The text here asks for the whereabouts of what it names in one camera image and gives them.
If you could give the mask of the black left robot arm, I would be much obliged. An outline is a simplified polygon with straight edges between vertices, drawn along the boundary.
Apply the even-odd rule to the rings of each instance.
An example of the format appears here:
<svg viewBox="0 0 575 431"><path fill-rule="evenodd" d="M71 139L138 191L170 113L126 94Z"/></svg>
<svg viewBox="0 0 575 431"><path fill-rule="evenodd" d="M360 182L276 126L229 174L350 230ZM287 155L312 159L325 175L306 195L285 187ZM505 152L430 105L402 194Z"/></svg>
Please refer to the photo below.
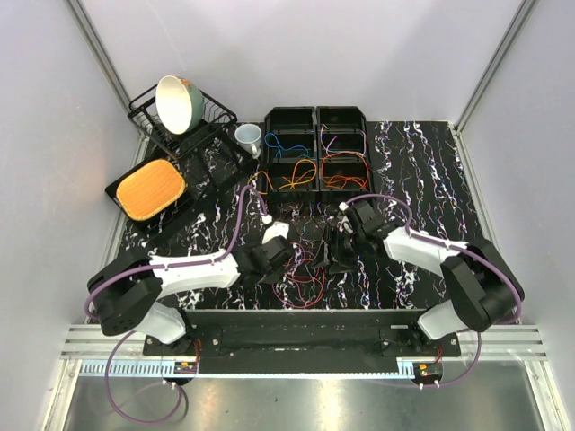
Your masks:
<svg viewBox="0 0 575 431"><path fill-rule="evenodd" d="M252 247L194 257L150 256L136 249L88 281L86 314L107 337L139 332L182 356L193 347L191 324L161 299L205 288L228 289L237 282L275 284L294 256L294 246L283 234Z"/></svg>

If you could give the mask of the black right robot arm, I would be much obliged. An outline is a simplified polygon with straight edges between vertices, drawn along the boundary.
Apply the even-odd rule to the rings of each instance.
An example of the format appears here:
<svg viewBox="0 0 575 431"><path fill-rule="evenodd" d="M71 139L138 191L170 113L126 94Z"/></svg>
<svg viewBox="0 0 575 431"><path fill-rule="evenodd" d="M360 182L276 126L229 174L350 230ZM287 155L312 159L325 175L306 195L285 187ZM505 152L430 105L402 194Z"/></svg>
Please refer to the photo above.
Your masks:
<svg viewBox="0 0 575 431"><path fill-rule="evenodd" d="M340 203L338 221L323 231L315 268L330 274L350 272L360 257L411 264L441 277L448 300L429 308L399 338L419 356L435 351L440 340L459 331L483 333L494 324L516 322L525 292L492 242L452 242L392 222L376 210L375 193Z"/></svg>

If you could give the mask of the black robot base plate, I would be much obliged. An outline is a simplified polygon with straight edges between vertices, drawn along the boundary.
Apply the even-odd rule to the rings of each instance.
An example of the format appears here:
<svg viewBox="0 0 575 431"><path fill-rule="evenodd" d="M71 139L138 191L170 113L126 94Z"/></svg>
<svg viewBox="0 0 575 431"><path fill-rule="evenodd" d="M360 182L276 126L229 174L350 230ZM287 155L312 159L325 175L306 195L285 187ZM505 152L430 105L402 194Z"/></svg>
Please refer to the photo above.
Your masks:
<svg viewBox="0 0 575 431"><path fill-rule="evenodd" d="M199 372L343 377L402 374L400 358L456 358L461 348L450 330L427 340L416 328L419 310L194 311L186 312L184 339L162 344L146 334L145 356L199 354Z"/></svg>

